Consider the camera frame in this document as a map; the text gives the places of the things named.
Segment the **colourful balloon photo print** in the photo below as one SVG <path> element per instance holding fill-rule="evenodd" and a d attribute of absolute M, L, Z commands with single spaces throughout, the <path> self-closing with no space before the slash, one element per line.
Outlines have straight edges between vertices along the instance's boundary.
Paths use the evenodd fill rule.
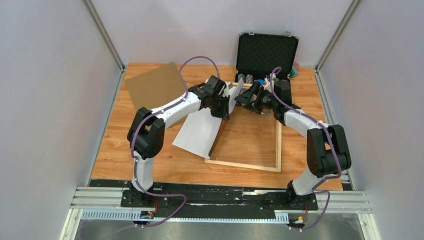
<path fill-rule="evenodd" d="M 211 76 L 205 83 L 192 86 L 182 95 L 176 105 L 165 114 L 166 125 L 171 126 L 185 119 L 173 145 L 199 157 L 209 159 L 220 127 L 227 121 L 211 116 L 209 106 L 216 97 L 229 97 L 229 114 L 235 107 L 234 97 L 239 87 Z"/>

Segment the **brown cardboard backing board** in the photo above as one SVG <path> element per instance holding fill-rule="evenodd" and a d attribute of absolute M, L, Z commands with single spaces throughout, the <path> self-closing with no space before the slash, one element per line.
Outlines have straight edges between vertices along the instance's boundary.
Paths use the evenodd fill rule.
<path fill-rule="evenodd" d="M 124 80 L 133 112 L 164 106 L 185 93 L 178 66 L 171 62 L 128 65 L 130 77 Z"/>

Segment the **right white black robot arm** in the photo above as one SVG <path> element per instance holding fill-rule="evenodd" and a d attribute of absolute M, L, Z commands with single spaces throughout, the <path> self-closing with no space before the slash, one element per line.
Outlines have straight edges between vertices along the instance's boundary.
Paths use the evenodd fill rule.
<path fill-rule="evenodd" d="M 305 196 L 313 194 L 327 180 L 340 178 L 342 172 L 351 167 L 344 128 L 319 121 L 293 104 L 289 81 L 270 81 L 266 85 L 255 82 L 235 97 L 235 101 L 254 113 L 271 110 L 277 121 L 306 139 L 307 167 L 287 186 L 285 201 L 290 208 L 301 207 Z"/>

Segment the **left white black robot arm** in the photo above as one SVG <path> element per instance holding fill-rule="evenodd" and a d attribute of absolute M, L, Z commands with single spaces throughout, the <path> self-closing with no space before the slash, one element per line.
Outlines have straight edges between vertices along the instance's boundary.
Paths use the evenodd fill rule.
<path fill-rule="evenodd" d="M 175 139 L 177 147 L 209 157 L 221 123 L 229 119 L 233 93 L 231 84 L 212 75 L 163 106 L 141 107 L 136 112 L 127 134 L 134 162 L 130 189 L 135 202 L 146 207 L 153 201 L 154 161 L 163 148 L 165 131 L 184 119 Z"/>

